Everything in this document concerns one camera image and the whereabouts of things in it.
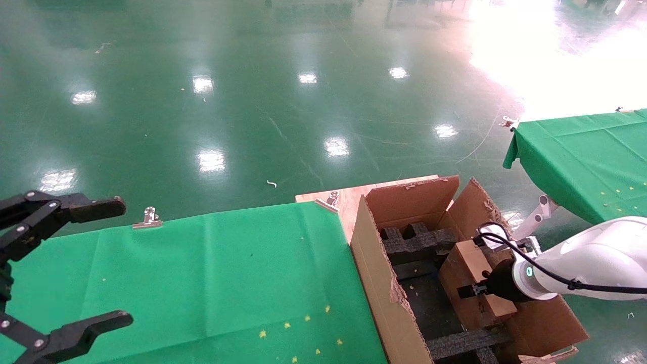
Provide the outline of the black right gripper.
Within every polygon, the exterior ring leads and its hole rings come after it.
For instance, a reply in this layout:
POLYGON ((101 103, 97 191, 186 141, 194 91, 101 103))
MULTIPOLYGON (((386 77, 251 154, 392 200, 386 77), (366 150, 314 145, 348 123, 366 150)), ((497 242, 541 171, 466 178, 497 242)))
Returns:
POLYGON ((457 288, 460 299, 469 299, 482 295, 495 295, 511 302, 519 301, 519 290, 513 279, 513 259, 499 262, 490 272, 485 284, 469 284, 457 288))

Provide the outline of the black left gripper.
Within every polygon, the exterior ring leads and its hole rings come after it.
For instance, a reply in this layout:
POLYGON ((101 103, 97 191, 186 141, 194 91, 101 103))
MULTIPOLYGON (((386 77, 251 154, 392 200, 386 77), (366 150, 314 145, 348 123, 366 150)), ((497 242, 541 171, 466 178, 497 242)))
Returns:
MULTIPOLYGON (((90 200, 82 193, 53 196, 28 191, 1 202, 1 304, 12 299, 14 283, 9 261, 18 262, 42 241, 68 223, 86 223, 124 215, 126 205, 115 196, 90 200)), ((123 329, 133 323, 126 311, 116 310, 76 321, 48 334, 2 312, 2 335, 23 346, 15 363, 61 363, 86 355, 104 333, 123 329)))

